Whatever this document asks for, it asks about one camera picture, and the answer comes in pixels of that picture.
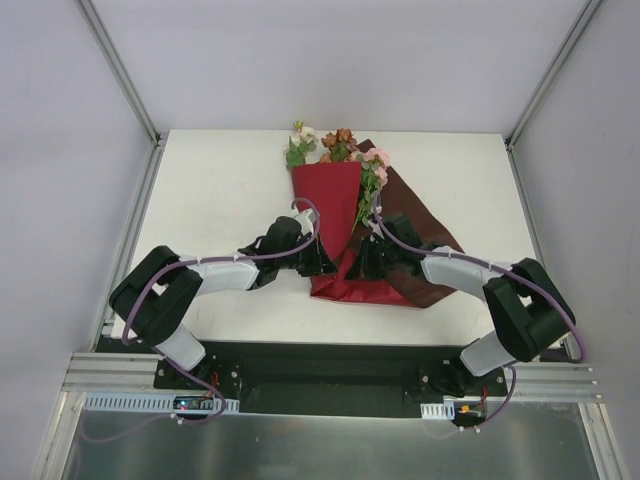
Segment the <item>dark red wrapping cloth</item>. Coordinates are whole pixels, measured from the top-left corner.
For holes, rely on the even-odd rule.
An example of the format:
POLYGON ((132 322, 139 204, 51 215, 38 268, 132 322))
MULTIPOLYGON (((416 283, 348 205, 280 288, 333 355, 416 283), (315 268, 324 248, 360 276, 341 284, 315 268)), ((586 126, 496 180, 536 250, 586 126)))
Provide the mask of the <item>dark red wrapping cloth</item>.
MULTIPOLYGON (((375 147, 369 141, 358 142, 359 152, 375 147)), ((429 211, 417 194, 390 164, 388 182, 379 192, 383 218, 406 215, 421 241, 457 247, 458 241, 429 211)), ((452 294, 443 287, 420 287, 417 303, 411 303, 386 280, 347 280, 362 239, 371 233, 370 226, 354 228, 361 166, 356 162, 309 163, 291 170, 293 192, 298 198, 310 200, 321 216, 319 238, 338 272, 311 277, 313 297, 348 303, 380 304, 428 308, 452 294)))

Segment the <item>small pink rose stem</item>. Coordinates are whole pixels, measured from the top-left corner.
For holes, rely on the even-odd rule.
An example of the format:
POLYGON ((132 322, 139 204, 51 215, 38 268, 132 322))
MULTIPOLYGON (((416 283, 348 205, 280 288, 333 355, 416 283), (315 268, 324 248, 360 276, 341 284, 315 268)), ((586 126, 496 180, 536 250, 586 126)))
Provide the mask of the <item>small pink rose stem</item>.
POLYGON ((380 148, 370 148, 366 152, 353 152, 349 160, 361 166, 360 190, 354 228, 366 226, 374 205, 374 198, 388 182, 388 168, 391 160, 388 153, 380 148))

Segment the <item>white rose stem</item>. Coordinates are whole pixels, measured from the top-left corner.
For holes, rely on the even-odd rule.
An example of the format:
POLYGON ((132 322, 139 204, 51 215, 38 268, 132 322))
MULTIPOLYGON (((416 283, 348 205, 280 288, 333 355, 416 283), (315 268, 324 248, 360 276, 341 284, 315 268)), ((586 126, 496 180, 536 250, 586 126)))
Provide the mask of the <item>white rose stem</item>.
POLYGON ((314 152, 319 142, 317 132, 302 121, 295 121, 293 134, 289 136, 285 152, 285 164, 289 171, 306 164, 307 156, 314 152))

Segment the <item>orange brown rose stem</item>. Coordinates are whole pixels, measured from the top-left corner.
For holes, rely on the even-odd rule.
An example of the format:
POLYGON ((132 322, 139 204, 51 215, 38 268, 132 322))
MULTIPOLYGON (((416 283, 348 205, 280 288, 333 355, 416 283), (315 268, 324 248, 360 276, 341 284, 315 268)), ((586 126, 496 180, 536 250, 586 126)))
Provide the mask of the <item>orange brown rose stem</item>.
POLYGON ((359 150, 353 132, 348 128, 339 128, 329 132, 321 139, 326 149, 319 159, 320 163, 352 162, 357 160, 359 150))

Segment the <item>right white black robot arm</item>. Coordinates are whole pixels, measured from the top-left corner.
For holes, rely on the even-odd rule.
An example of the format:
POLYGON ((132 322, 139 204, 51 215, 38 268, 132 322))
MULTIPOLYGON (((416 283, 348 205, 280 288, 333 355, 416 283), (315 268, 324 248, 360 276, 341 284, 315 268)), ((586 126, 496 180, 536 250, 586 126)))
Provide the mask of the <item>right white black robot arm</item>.
POLYGON ((516 362, 530 362, 575 329, 575 316, 542 265, 525 258, 492 263, 442 243, 425 244, 409 218, 369 216, 349 274, 386 280, 411 303, 420 287, 443 287, 473 296, 488 308, 493 329, 464 347, 429 376, 435 391, 473 394, 486 375, 516 362))

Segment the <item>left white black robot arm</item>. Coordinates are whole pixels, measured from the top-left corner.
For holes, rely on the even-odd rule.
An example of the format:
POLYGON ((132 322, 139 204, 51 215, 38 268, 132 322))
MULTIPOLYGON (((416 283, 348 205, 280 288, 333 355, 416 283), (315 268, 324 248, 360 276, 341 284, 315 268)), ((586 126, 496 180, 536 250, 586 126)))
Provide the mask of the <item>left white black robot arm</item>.
POLYGON ((176 375, 188 388, 204 387, 212 367, 204 345, 183 324, 193 300, 263 288, 282 270, 301 277, 334 273, 319 226, 319 212, 310 206, 278 217, 265 234, 226 257, 187 258, 155 247, 110 294, 110 308, 125 321, 123 342, 156 349, 178 365, 176 375))

